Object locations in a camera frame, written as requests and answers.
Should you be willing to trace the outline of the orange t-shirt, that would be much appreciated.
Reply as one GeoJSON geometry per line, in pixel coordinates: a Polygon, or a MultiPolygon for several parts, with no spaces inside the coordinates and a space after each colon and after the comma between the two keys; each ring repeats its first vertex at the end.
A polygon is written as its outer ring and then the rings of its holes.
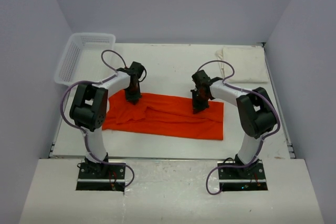
{"type": "Polygon", "coordinates": [[[224,103],[210,101],[209,108],[194,114],[192,99],[153,93],[132,104],[121,90],[109,98],[102,129],[222,141],[224,111],[224,103]]]}

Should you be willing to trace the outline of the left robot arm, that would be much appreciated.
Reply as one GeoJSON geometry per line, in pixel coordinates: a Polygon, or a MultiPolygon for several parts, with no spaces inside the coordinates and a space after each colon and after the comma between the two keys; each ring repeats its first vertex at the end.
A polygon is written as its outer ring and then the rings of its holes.
{"type": "Polygon", "coordinates": [[[109,172],[108,152],[103,143],[102,125],[108,112],[108,100],[123,91],[125,99],[137,104],[141,98],[140,79],[146,75],[146,68],[138,63],[119,68],[115,74],[99,82],[79,81],[73,98],[69,116],[75,127],[82,131],[86,148],[86,160],[91,162],[90,171],[97,178],[104,178],[109,172]]]}

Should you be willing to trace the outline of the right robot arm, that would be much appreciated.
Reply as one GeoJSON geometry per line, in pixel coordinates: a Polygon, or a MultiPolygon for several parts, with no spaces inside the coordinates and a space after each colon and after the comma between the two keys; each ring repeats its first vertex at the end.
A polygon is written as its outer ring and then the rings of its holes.
{"type": "Polygon", "coordinates": [[[235,87],[220,77],[210,78],[204,70],[192,75],[195,88],[191,90],[193,113],[209,108],[210,100],[220,99],[238,110],[244,138],[232,164],[223,164],[222,169],[234,169],[239,178],[253,172],[253,164],[261,152],[266,138],[280,130],[279,115],[266,91],[262,87],[244,89],[235,87]]]}

